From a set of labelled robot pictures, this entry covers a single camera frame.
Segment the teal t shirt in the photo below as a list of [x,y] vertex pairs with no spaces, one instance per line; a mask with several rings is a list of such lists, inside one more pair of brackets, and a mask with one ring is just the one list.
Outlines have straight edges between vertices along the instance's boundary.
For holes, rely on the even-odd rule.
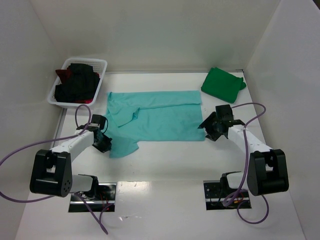
[[198,90],[109,92],[105,117],[110,158],[132,154],[139,142],[204,141],[201,105]]

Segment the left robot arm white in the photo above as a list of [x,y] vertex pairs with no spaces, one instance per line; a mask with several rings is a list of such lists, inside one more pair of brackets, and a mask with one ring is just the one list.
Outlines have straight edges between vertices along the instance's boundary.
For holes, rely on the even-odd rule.
[[105,135],[109,122],[106,117],[94,114],[87,128],[77,127],[76,137],[49,150],[39,150],[34,159],[29,189],[32,193],[57,197],[84,193],[89,198],[99,194],[96,176],[73,175],[72,162],[88,147],[101,153],[112,148],[112,139]]

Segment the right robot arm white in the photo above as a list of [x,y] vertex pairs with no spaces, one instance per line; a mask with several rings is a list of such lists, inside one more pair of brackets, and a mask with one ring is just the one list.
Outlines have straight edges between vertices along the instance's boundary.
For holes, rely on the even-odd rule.
[[273,149],[248,130],[252,120],[235,119],[233,107],[219,105],[199,126],[205,129],[206,138],[217,141],[221,136],[235,143],[245,153],[243,176],[235,194],[246,183],[254,196],[286,192],[289,177],[286,155],[281,149]]

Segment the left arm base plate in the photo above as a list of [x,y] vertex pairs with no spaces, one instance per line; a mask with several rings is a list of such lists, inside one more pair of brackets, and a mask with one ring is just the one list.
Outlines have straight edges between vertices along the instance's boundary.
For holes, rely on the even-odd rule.
[[100,183],[98,185],[97,193],[79,192],[79,196],[74,193],[70,197],[69,213],[85,213],[89,212],[85,203],[81,200],[83,198],[87,205],[94,213],[115,211],[116,200],[116,183]]

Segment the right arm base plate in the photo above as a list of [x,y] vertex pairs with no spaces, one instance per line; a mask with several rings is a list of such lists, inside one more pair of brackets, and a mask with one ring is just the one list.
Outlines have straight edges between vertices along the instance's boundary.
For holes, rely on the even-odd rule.
[[249,193],[247,190],[241,192],[229,206],[223,206],[225,197],[236,189],[229,186],[223,186],[220,181],[204,181],[204,197],[207,211],[213,210],[236,210],[240,205],[240,209],[251,209]]

